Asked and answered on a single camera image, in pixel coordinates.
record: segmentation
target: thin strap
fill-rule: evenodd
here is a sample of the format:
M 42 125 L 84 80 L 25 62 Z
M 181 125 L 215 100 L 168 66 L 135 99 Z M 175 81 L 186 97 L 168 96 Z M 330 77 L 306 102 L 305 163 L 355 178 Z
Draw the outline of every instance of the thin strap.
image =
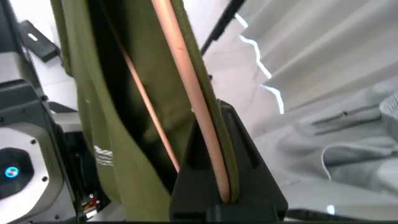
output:
M 130 56 L 128 55 L 127 50 L 124 48 L 124 46 L 123 46 L 123 44 L 121 42 L 121 39 L 120 39 L 120 37 L 118 35 L 118 32 L 116 31 L 116 28 L 113 26 L 112 20 L 111 20 L 110 16 L 108 15 L 108 12 L 106 11 L 106 8 L 104 6 L 104 2 L 100 1 L 99 4 L 101 5 L 101 8 L 102 8 L 102 10 L 103 10 L 103 12 L 105 14 L 106 20 L 107 20 L 107 22 L 109 24 L 109 28 L 111 29 L 111 32 L 113 33 L 114 38 L 116 39 L 116 43 L 118 44 L 119 49 L 120 49 L 121 53 L 123 54 L 124 60 L 127 63 L 127 66 L 128 66 L 128 68 L 130 70 L 130 73 L 131 73 L 131 76 L 134 79 L 134 81 L 135 81 L 135 83 L 136 83 L 136 85 L 138 87 L 138 90 L 139 90 L 139 93 L 142 96 L 142 99 L 144 100 L 144 103 L 145 103 L 145 105 L 146 105 L 146 107 L 148 109 L 150 117 L 152 118 L 152 120 L 153 120 L 153 122 L 155 124 L 156 130 L 159 133 L 159 136 L 160 136 L 160 138 L 161 138 L 161 140 L 163 142 L 164 147 L 166 148 L 167 154 L 169 155 L 171 161 L 173 162 L 175 170 L 178 172 L 180 170 L 180 166 L 178 164 L 178 160 L 175 157 L 173 149 L 172 149 L 172 147 L 171 147 L 171 145 L 169 143 L 169 140 L 167 139 L 167 136 L 164 133 L 162 125 L 160 124 L 160 121 L 159 121 L 159 119 L 156 116 L 154 107 L 152 106 L 152 103 L 150 103 L 150 100 L 149 100 L 149 97 L 148 97 L 148 95 L 147 95 L 147 93 L 145 91 L 144 85 L 141 83 L 141 81 L 140 81 L 140 79 L 138 77 L 137 71 L 136 71 L 136 69 L 135 69 L 135 67 L 134 67 L 134 65 L 133 65 L 133 63 L 132 63 L 132 61 L 130 59 Z
M 223 154 L 172 4 L 170 0 L 152 0 L 152 4 L 205 140 L 221 199 L 228 203 L 231 196 Z

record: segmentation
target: white floor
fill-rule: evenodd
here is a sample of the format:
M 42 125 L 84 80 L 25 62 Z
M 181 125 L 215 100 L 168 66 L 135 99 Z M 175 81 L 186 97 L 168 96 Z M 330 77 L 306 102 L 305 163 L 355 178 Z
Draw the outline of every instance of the white floor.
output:
M 45 6 L 45 10 L 40 13 L 26 10 L 31 8 L 27 4 L 32 1 L 11 2 L 18 20 L 30 20 L 56 44 L 59 43 L 48 0 L 34 1 Z M 234 106 L 253 138 L 263 132 L 265 121 L 279 114 L 279 109 L 275 96 L 260 87 L 266 76 L 256 64 L 253 47 L 238 37 L 242 30 L 238 21 L 232 21 L 220 40 L 212 43 L 203 59 L 208 73 L 213 75 L 212 84 L 216 97 Z M 77 110 L 75 82 L 63 71 L 60 59 L 43 63 L 35 55 L 31 56 L 49 100 Z

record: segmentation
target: gray garment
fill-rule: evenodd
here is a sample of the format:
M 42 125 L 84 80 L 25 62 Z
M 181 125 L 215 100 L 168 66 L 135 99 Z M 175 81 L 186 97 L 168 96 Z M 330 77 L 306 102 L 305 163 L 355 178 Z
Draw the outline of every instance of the gray garment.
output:
M 279 127 L 273 122 L 272 131 L 254 140 L 290 208 L 398 204 L 398 143 L 387 132 L 378 108 L 397 89 L 398 76 L 318 102 L 321 106 L 293 110 L 280 118 L 287 121 Z M 338 116 L 344 111 L 346 116 Z M 300 199 L 306 194 L 313 200 Z

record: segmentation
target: olive green fabric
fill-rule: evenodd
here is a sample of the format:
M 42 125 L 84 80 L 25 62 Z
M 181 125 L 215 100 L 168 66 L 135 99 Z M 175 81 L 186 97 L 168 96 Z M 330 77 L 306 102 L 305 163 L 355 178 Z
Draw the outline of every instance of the olive green fabric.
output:
M 195 120 L 150 0 L 103 1 L 181 162 Z M 239 193 L 232 144 L 181 0 L 178 23 L 205 93 L 226 161 L 231 198 Z M 169 219 L 177 176 L 97 0 L 52 0 L 65 70 L 75 78 L 86 141 L 104 191 L 129 220 Z M 111 161 L 103 162 L 103 155 Z

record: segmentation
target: glowing blue button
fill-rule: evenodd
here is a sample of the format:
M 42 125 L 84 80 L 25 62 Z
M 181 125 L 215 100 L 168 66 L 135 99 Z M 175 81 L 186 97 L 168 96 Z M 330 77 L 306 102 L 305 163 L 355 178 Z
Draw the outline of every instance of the glowing blue button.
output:
M 4 172 L 4 175 L 8 178 L 15 178 L 18 176 L 19 169 L 16 167 L 8 167 L 6 171 Z

